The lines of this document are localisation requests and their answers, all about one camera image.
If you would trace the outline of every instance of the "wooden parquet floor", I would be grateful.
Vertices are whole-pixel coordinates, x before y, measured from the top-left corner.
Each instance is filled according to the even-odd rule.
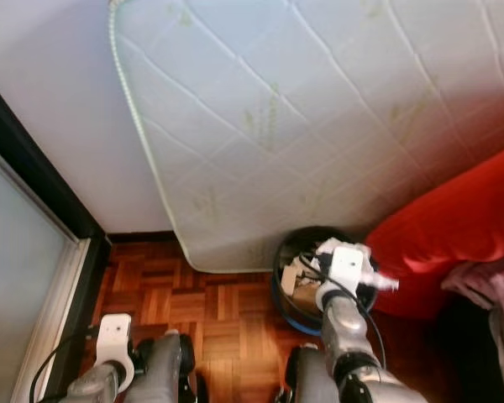
[[[212,403],[271,401],[283,383],[291,349],[321,344],[280,316],[270,298],[270,274],[199,273],[173,241],[114,244],[92,323],[118,312],[133,318],[134,345],[169,328],[190,334]],[[385,340],[389,370],[430,403],[457,401],[455,374],[431,342],[430,324],[379,312],[373,316]],[[82,370],[92,366],[94,345],[87,345]]]

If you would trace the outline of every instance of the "white mattress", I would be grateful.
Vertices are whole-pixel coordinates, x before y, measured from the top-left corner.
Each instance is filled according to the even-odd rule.
[[[504,2],[111,2],[118,73],[190,263],[265,270],[504,148]]]

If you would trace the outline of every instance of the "door frame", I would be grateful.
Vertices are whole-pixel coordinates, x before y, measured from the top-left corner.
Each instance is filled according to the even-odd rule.
[[[79,239],[89,239],[61,334],[61,339],[67,338],[87,328],[92,321],[111,244],[97,220],[46,158],[1,95],[0,157],[71,233]],[[56,354],[46,395],[63,393],[77,377],[84,343],[84,340],[77,339]]]

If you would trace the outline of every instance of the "black trash bin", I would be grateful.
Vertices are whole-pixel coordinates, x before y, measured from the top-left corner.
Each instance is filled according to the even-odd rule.
[[[313,336],[320,336],[322,315],[314,315],[297,306],[291,297],[287,296],[281,288],[281,278],[284,267],[293,261],[300,253],[309,253],[316,249],[319,243],[330,238],[343,242],[353,243],[343,232],[332,227],[306,227],[290,233],[276,251],[271,279],[272,297],[281,315],[297,330]],[[374,271],[378,265],[370,259]],[[356,290],[357,298],[367,311],[371,309],[377,298],[374,287],[360,284]]]

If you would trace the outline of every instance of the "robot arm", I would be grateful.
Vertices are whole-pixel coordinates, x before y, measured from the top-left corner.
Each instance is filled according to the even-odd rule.
[[[366,338],[366,322],[347,297],[332,296],[326,304],[322,338],[327,371],[343,403],[426,403],[391,373],[382,369]]]
[[[367,258],[354,245],[338,246],[328,275],[355,295],[365,261]],[[338,386],[339,401],[426,403],[419,393],[380,366],[366,338],[365,319],[352,299],[326,281],[319,287],[317,302],[323,310],[327,371]]]
[[[60,403],[113,403],[118,393],[127,388],[125,403],[178,401],[184,350],[189,348],[188,355],[193,357],[192,345],[183,345],[180,334],[169,331],[159,340],[146,343],[149,351],[140,351],[140,357],[135,357],[129,348],[130,323],[131,317],[127,314],[103,317],[97,337],[97,361],[70,384],[67,396]],[[132,384],[135,365],[131,356],[137,364],[136,372],[144,373]],[[187,362],[187,365],[193,367],[194,363]]]

